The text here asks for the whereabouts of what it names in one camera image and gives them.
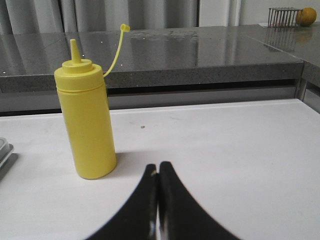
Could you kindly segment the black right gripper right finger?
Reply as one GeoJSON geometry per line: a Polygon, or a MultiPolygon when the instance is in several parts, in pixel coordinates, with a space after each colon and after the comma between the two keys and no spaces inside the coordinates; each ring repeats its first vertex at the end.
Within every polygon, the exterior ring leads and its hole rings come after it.
{"type": "Polygon", "coordinates": [[[169,161],[159,166],[159,230],[162,240],[237,240],[193,198],[169,161]]]}

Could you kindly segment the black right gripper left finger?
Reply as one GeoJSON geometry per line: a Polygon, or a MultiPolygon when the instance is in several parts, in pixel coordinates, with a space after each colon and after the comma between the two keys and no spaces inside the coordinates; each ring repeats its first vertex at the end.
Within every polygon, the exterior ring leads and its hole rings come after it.
{"type": "Polygon", "coordinates": [[[158,173],[148,164],[130,197],[89,240],[155,240],[158,212],[158,173]]]}

